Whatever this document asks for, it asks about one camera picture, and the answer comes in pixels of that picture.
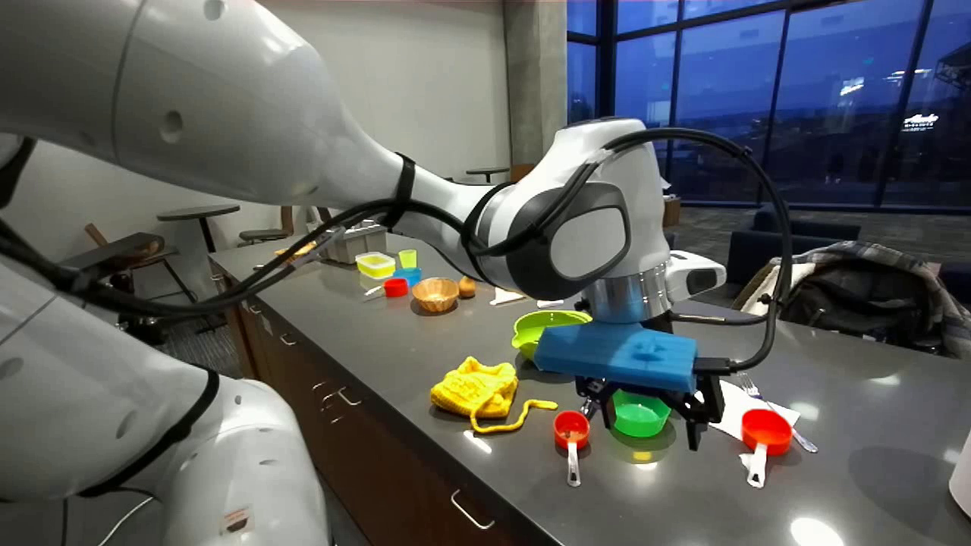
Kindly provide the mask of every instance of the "green bowl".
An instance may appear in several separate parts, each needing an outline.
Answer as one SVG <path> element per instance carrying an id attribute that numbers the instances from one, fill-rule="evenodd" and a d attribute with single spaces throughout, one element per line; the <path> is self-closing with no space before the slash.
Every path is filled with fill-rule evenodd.
<path id="1" fill-rule="evenodd" d="M 525 312 L 514 320 L 514 348 L 525 358 L 533 358 L 545 328 L 571 328 L 571 324 L 585 324 L 585 320 L 593 320 L 593 317 L 576 310 Z"/>
<path id="2" fill-rule="evenodd" d="M 657 398 L 614 392 L 614 430 L 622 435 L 657 435 L 672 417 L 672 407 Z"/>

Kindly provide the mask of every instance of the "wooden cabinet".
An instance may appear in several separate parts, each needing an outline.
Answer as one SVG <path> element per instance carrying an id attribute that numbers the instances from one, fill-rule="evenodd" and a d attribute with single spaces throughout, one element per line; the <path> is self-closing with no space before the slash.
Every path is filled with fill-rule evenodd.
<path id="1" fill-rule="evenodd" d="M 318 476 L 371 543 L 549 543 L 268 305 L 233 317 L 247 370 L 292 402 Z"/>

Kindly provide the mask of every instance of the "cable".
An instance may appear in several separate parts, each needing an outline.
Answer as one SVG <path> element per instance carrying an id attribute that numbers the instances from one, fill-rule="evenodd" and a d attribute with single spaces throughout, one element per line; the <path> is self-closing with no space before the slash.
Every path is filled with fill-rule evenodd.
<path id="1" fill-rule="evenodd" d="M 774 338 L 777 338 L 777 320 L 779 320 L 779 302 L 784 297 L 789 294 L 789 282 L 793 282 L 793 237 L 789 237 L 789 210 L 784 204 L 784 198 L 777 195 L 774 182 L 769 179 L 769 171 L 763 169 L 763 163 L 751 159 L 751 155 L 745 149 L 739 149 L 736 143 L 730 139 L 723 139 L 715 133 L 704 133 L 704 129 L 691 129 L 691 128 L 651 128 L 651 129 L 637 129 L 637 133 L 626 133 L 614 143 L 607 143 L 607 149 L 614 149 L 617 155 L 633 149 L 633 145 L 644 145 L 644 143 L 651 143 L 651 139 L 688 139 L 688 143 L 704 143 L 710 149 L 719 149 L 730 157 L 736 157 L 745 169 L 755 171 L 763 190 L 769 195 L 769 199 L 774 204 L 777 210 L 777 221 L 779 221 L 779 240 L 784 240 L 784 257 L 779 257 L 779 276 L 777 276 L 777 284 L 774 284 L 774 297 L 769 302 L 769 312 L 765 312 L 765 333 L 763 333 L 763 346 L 755 348 L 755 353 L 749 358 L 729 358 L 730 368 L 723 372 L 723 375 L 730 375 L 730 372 L 739 372 L 739 370 L 749 370 L 755 368 L 759 360 L 769 358 Z"/>
<path id="2" fill-rule="evenodd" d="M 583 159 L 571 179 L 564 182 L 564 188 L 558 190 L 558 198 L 531 221 L 525 223 L 518 233 L 494 243 L 494 245 L 481 245 L 476 240 L 476 221 L 484 210 L 484 204 L 500 195 L 503 188 L 494 188 L 489 190 L 476 207 L 473 207 L 473 214 L 466 214 L 464 221 L 458 221 L 454 214 L 436 210 L 436 207 L 428 207 L 428 204 L 420 204 L 420 199 L 407 199 L 407 198 L 391 198 L 391 199 L 371 199 L 371 204 L 362 204 L 362 207 L 348 207 L 344 210 L 341 214 L 334 214 L 332 221 L 318 223 L 314 231 L 309 231 L 305 237 L 299 237 L 296 243 L 292 243 L 286 251 L 280 251 L 272 261 L 268 261 L 264 266 L 258 266 L 253 276 L 247 276 L 242 282 L 231 284 L 226 290 L 210 297 L 210 300 L 201 300 L 201 302 L 190 302 L 190 305 L 172 305 L 172 302 L 152 302 L 152 300 L 141 300 L 141 297 L 130 297 L 124 290 L 114 290 L 114 287 L 106 287 L 99 284 L 98 278 L 84 276 L 84 273 L 73 273 L 73 268 L 63 268 L 52 261 L 45 261 L 40 251 L 33 251 L 29 245 L 24 245 L 20 240 L 15 237 L 2 237 L 2 233 L 13 233 L 5 223 L 0 223 L 0 251 L 26 264 L 29 268 L 37 268 L 40 276 L 45 276 L 54 287 L 66 290 L 66 294 L 77 294 L 93 305 L 104 305 L 104 310 L 113 310 L 113 312 L 133 312 L 133 316 L 155 316 L 155 317 L 187 317 L 187 316 L 210 316 L 210 312 L 221 312 L 225 305 L 233 305 L 270 284 L 276 284 L 280 278 L 286 278 L 288 273 L 294 273 L 294 264 L 292 257 L 322 240 L 328 231 L 334 228 L 352 228 L 364 217 L 375 217 L 380 211 L 389 211 L 389 214 L 399 214 L 399 211 L 421 211 L 421 214 L 432 214 L 443 223 L 449 223 L 453 231 L 458 231 L 461 237 L 461 245 L 464 251 L 470 255 L 470 264 L 481 273 L 479 266 L 479 257 L 499 257 L 499 255 L 511 255 L 516 251 L 518 245 L 531 243 L 538 233 L 544 233 L 573 199 L 576 195 L 583 190 L 583 184 L 593 179 L 593 171 L 597 171 L 607 159 L 637 149 L 637 145 L 647 145 L 651 139 L 688 139 L 688 143 L 704 143 L 704 145 L 712 145 L 730 157 L 736 157 L 745 169 L 755 171 L 763 190 L 772 198 L 774 210 L 777 210 L 777 221 L 779 221 L 779 231 L 784 231 L 784 261 L 779 261 L 779 278 L 774 284 L 774 300 L 769 305 L 769 316 L 765 317 L 700 317 L 700 316 L 675 316 L 681 320 L 706 320 L 706 324 L 759 324 L 765 320 L 765 337 L 763 337 L 763 346 L 755 353 L 744 358 L 744 360 L 730 360 L 729 372 L 736 372 L 736 370 L 749 370 L 755 368 L 759 360 L 765 360 L 765 353 L 772 350 L 774 346 L 774 337 L 777 337 L 777 316 L 779 316 L 779 300 L 786 297 L 789 290 L 789 278 L 793 278 L 793 240 L 789 240 L 789 210 L 786 204 L 779 199 L 777 188 L 772 184 L 769 171 L 751 159 L 751 155 L 739 145 L 733 145 L 730 139 L 723 139 L 715 133 L 704 133 L 704 129 L 691 129 L 691 128 L 651 128 L 651 129 L 637 129 L 637 133 L 626 133 L 614 143 L 607 143 L 603 149 L 610 155 L 594 155 L 594 159 Z"/>
<path id="3" fill-rule="evenodd" d="M 152 504 L 152 498 L 144 498 L 136 507 L 130 507 L 99 540 L 98 546 L 109 546 L 114 540 L 114 534 L 126 523 L 126 518 L 133 518 L 136 513 L 144 513 Z"/>
<path id="4" fill-rule="evenodd" d="M 66 546 L 66 523 L 69 523 L 69 500 L 62 500 L 62 546 Z"/>

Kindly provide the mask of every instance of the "gray wall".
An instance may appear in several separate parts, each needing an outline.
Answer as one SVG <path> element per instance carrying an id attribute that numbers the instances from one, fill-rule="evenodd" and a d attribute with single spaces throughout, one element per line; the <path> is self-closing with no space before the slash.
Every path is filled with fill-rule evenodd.
<path id="1" fill-rule="evenodd" d="M 568 9 L 558 0 L 503 0 L 511 159 L 538 163 L 568 123 Z"/>
<path id="2" fill-rule="evenodd" d="M 500 0 L 264 0 L 264 7 L 322 50 L 341 100 L 382 145 L 458 179 L 470 165 L 511 163 Z M 93 249 L 83 233 L 84 221 L 98 221 L 109 240 L 133 231 L 164 233 L 179 245 L 175 268 L 205 294 L 211 278 L 201 228 L 155 221 L 164 210 L 201 204 L 225 199 L 41 143 L 0 214 L 54 261 Z M 240 231 L 280 223 L 276 207 L 240 207 L 210 221 L 219 249 L 233 245 Z M 141 294 L 175 294 L 175 284 L 152 266 L 141 273 Z"/>

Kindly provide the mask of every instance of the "cabinet door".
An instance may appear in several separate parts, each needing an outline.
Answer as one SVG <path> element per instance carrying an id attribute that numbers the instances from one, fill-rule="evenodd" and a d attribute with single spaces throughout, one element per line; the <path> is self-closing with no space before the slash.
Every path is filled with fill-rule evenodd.
<path id="1" fill-rule="evenodd" d="M 236 324 L 247 337 L 247 348 L 248 348 L 248 370 L 253 378 L 270 382 L 272 375 L 272 324 L 268 320 L 264 310 L 253 300 L 242 300 L 236 305 Z"/>
<path id="2" fill-rule="evenodd" d="M 322 398 L 328 392 L 334 392 L 341 382 L 334 375 L 326 372 L 326 368 L 314 364 L 309 346 L 303 346 L 294 333 L 281 330 L 276 337 L 276 343 L 281 346 L 276 350 L 276 372 L 286 392 L 286 399 L 292 402 L 305 449 L 313 456 L 313 435 L 318 433 L 318 408 L 322 408 Z"/>
<path id="3" fill-rule="evenodd" d="M 248 333 L 247 333 L 247 324 L 242 324 L 242 302 L 225 310 L 225 324 L 231 330 L 231 338 L 233 338 L 233 350 L 236 350 L 236 360 L 240 360 L 240 372 L 242 375 L 258 375 L 255 372 L 255 364 L 253 364 L 253 348 L 248 348 Z"/>
<path id="4" fill-rule="evenodd" d="M 318 412 L 314 460 L 341 504 L 374 543 L 549 543 L 473 480 L 440 473 L 420 435 L 355 389 L 328 392 Z"/>
<path id="5" fill-rule="evenodd" d="M 421 469 L 425 508 L 433 518 L 432 543 L 555 543 L 473 476 L 461 476 L 464 469 L 443 469 L 443 465 L 425 465 Z"/>
<path id="6" fill-rule="evenodd" d="M 416 456 L 352 389 L 326 393 L 314 430 L 318 473 L 371 543 L 432 543 Z"/>

